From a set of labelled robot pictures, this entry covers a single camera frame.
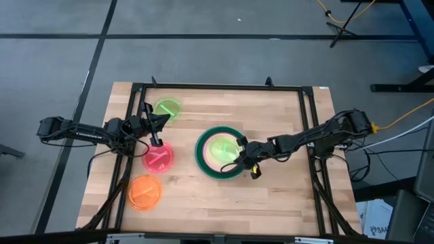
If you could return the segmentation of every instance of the dark green bowl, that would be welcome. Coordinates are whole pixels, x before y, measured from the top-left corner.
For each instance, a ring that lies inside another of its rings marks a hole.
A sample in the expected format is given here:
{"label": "dark green bowl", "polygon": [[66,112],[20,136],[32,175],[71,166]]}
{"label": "dark green bowl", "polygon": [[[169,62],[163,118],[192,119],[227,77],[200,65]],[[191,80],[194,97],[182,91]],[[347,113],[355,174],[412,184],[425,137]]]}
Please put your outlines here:
{"label": "dark green bowl", "polygon": [[203,147],[205,146],[205,142],[209,138],[211,138],[213,135],[219,134],[219,133],[231,134],[238,139],[243,137],[243,135],[241,133],[239,133],[238,131],[236,131],[235,129],[232,129],[230,127],[226,127],[226,126],[213,127],[211,129],[205,131],[199,137],[198,141],[196,142],[195,158],[196,158],[197,165],[205,174],[207,174],[208,176],[210,176],[214,179],[226,180],[226,179],[229,179],[229,178],[232,178],[232,177],[235,177],[235,176],[238,176],[239,174],[241,174],[243,172],[243,168],[242,167],[236,167],[236,168],[234,168],[228,172],[224,172],[224,173],[216,172],[206,164],[205,159],[203,157]]}

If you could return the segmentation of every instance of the wooden tabletop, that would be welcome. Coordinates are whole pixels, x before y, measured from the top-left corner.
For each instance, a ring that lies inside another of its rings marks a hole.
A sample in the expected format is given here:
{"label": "wooden tabletop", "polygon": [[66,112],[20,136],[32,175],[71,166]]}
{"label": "wooden tabletop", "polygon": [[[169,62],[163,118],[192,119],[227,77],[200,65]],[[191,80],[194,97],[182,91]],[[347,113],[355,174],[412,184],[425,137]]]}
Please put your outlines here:
{"label": "wooden tabletop", "polygon": [[[113,84],[104,121],[124,118],[132,83]],[[319,122],[334,115],[330,90],[314,87]],[[161,98],[180,101],[182,113],[166,125],[159,137],[174,149],[169,171],[154,174],[134,159],[131,180],[150,174],[163,189],[160,202],[150,211],[137,211],[127,202],[121,229],[137,232],[226,233],[239,235],[319,235],[307,150],[302,147],[286,163],[261,163],[262,176],[252,180],[244,171],[230,180],[215,180],[197,166],[194,147],[199,136],[218,125],[232,127],[249,141],[301,132],[302,119],[298,94],[292,91],[247,91],[217,89],[147,89],[145,101]],[[307,97],[307,111],[310,111]],[[142,152],[138,144],[136,154]],[[96,153],[107,150],[98,145]],[[335,150],[335,154],[344,156]],[[77,227],[86,224],[107,198],[115,155],[94,159]],[[328,160],[332,194],[337,208],[358,232],[359,218],[347,166],[338,158]],[[118,202],[113,205],[110,226],[114,225]],[[326,230],[330,230],[328,211],[323,204]]]}

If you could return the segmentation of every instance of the plastic disc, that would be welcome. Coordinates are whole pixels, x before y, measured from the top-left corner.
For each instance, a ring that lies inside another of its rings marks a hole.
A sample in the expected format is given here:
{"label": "plastic disc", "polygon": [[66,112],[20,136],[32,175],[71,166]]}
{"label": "plastic disc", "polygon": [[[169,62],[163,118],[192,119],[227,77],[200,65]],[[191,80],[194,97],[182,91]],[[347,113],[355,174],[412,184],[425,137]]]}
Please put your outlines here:
{"label": "plastic disc", "polygon": [[242,135],[235,129],[225,126],[213,127],[201,135],[195,147],[195,158],[199,168],[208,176],[216,179],[229,179],[238,176],[242,167],[230,165],[241,152],[237,139]]}
{"label": "plastic disc", "polygon": [[154,114],[156,115],[170,115],[169,122],[175,121],[181,113],[180,103],[173,98],[164,98],[154,105]]}
{"label": "plastic disc", "polygon": [[131,182],[128,202],[137,210],[146,211],[154,207],[161,198],[161,184],[154,176],[142,175]]}
{"label": "plastic disc", "polygon": [[149,152],[142,157],[143,166],[154,173],[166,172],[173,162],[174,150],[166,142],[163,143],[163,146],[149,146]]}

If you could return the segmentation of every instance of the floor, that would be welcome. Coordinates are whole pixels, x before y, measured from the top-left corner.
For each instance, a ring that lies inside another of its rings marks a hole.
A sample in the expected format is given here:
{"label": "floor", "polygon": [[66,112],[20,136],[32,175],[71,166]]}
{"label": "floor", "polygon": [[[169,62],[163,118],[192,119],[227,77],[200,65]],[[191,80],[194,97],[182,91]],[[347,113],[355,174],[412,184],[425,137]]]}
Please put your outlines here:
{"label": "floor", "polygon": [[[354,3],[324,0],[335,18],[346,18]],[[0,0],[0,33],[101,33],[111,0]],[[434,22],[419,1],[406,0],[427,45],[434,52]],[[331,35],[328,19],[314,0],[118,0],[109,34],[285,34]],[[412,35],[401,8],[375,4],[348,29],[360,35]],[[98,40],[0,39],[0,143],[26,152],[23,159],[0,157],[0,236],[33,231],[35,218],[56,164],[59,148],[35,136],[39,120],[71,118]],[[317,40],[106,40],[87,97],[82,123],[101,125],[114,81],[319,85],[332,91],[336,111],[358,108],[386,125],[431,94],[377,94],[371,83],[407,83],[427,57],[415,41]],[[376,142],[425,120],[420,109],[366,142]],[[421,148],[425,132],[374,150]],[[48,232],[72,230],[93,148],[75,148],[66,166]],[[347,153],[351,169],[366,163]],[[420,153],[382,155],[398,178],[414,176]],[[364,182],[394,180],[377,158]]]}

